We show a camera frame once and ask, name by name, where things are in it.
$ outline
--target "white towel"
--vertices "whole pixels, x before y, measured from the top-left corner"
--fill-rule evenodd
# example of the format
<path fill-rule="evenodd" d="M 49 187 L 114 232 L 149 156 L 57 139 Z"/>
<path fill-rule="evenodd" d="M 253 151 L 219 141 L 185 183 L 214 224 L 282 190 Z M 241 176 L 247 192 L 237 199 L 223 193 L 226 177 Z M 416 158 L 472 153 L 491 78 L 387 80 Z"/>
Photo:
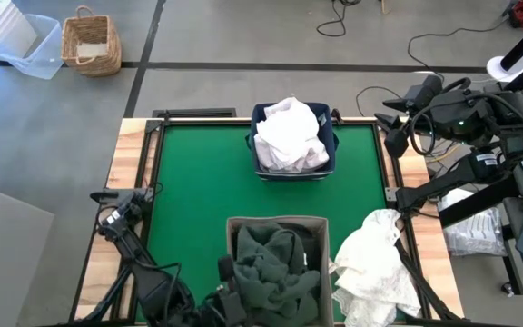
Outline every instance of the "white towel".
<path fill-rule="evenodd" d="M 328 162 L 318 139 L 318 121 L 310 107 L 290 97 L 264 109 L 266 120 L 257 123 L 253 136 L 260 164 L 270 172 L 301 173 Z"/>
<path fill-rule="evenodd" d="M 332 298 L 340 304 L 347 327 L 388 326 L 395 320 L 396 308 L 419 314 L 415 288 L 394 246 L 400 236 L 395 227 L 399 217 L 394 210 L 375 210 L 336 255 L 339 289 Z"/>

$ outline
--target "green cloth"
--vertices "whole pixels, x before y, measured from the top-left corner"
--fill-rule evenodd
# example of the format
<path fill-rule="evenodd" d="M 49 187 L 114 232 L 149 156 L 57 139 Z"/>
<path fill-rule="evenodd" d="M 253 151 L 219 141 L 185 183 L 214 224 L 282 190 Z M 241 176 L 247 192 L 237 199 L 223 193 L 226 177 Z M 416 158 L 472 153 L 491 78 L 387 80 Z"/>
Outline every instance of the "green cloth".
<path fill-rule="evenodd" d="M 385 208 L 371 126 L 334 126 L 336 170 L 315 182 L 262 181 L 244 141 L 249 131 L 248 125 L 166 128 L 158 173 L 163 190 L 154 200 L 147 248 L 159 264 L 183 264 L 179 276 L 197 302 L 220 283 L 217 259 L 227 254 L 229 217 L 326 217 L 333 260 L 363 219 Z M 343 321 L 333 305 L 335 320 Z"/>
<path fill-rule="evenodd" d="M 311 290 L 320 272 L 305 271 L 300 237 L 277 223 L 247 223 L 237 235 L 235 278 L 253 322 L 303 326 L 318 317 Z"/>

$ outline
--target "cardboard box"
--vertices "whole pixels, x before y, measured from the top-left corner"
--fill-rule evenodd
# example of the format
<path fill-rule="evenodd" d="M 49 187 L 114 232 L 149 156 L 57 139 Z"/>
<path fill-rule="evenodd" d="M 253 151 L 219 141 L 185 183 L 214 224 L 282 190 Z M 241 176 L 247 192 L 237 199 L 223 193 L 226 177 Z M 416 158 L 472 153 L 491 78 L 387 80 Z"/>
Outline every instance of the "cardboard box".
<path fill-rule="evenodd" d="M 314 237 L 318 239 L 321 250 L 321 279 L 320 289 L 321 295 L 318 302 L 319 318 L 310 326 L 334 326 L 332 318 L 332 288 L 331 279 L 328 274 L 328 262 L 330 257 L 330 240 L 328 236 L 328 220 L 326 218 L 313 216 L 277 216 L 277 217 L 232 217 L 227 220 L 227 252 L 233 255 L 233 240 L 239 228 L 244 223 L 250 223 L 255 220 L 259 223 L 295 223 L 306 227 Z"/>

